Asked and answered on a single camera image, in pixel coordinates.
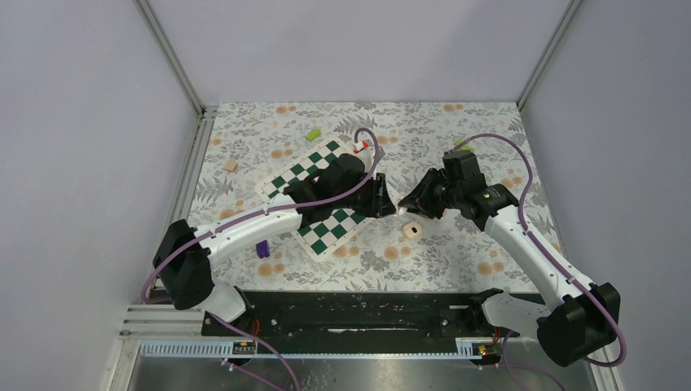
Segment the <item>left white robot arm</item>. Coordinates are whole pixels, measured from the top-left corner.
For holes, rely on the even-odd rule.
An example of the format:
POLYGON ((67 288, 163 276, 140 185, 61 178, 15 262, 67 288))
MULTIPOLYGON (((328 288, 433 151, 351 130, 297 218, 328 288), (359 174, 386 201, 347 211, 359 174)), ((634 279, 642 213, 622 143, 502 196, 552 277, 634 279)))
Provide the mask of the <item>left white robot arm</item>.
POLYGON ((199 227, 184 219, 172 223, 152 262, 152 275, 162 282, 167 301, 176 310, 220 316, 232 334, 246 333, 253 314, 237 288, 213 280, 213 264, 252 244, 327 220, 337 209, 372 218, 394 214, 385 175, 376 172, 379 153, 373 153, 370 164, 364 156, 342 154, 265 204, 220 222, 199 227))

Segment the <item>beige earbud charging case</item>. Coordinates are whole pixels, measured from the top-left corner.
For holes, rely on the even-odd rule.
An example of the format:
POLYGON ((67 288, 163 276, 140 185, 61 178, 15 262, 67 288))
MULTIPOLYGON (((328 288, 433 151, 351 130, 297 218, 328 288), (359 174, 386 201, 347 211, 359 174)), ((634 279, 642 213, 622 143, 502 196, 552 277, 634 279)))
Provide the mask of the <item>beige earbud charging case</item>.
POLYGON ((408 239, 416 239, 423 233, 423 228, 418 222, 410 222, 403 227, 403 234, 408 239))

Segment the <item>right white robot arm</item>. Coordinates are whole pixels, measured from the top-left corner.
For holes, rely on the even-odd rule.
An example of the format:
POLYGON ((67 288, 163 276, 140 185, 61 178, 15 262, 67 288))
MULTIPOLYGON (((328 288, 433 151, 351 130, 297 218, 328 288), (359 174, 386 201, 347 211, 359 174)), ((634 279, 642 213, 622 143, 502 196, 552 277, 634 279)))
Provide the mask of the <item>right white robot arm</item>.
POLYGON ((537 340, 557 365, 568 367, 611 344, 620 331, 621 296, 611 283, 595 284, 535 230, 519 200, 504 185, 489 185, 477 157, 448 152, 441 169, 429 169, 398 207, 441 218, 456 209, 498 243, 537 287, 543 304, 498 289, 483 292, 467 314, 469 328, 486 336, 497 327, 537 340))

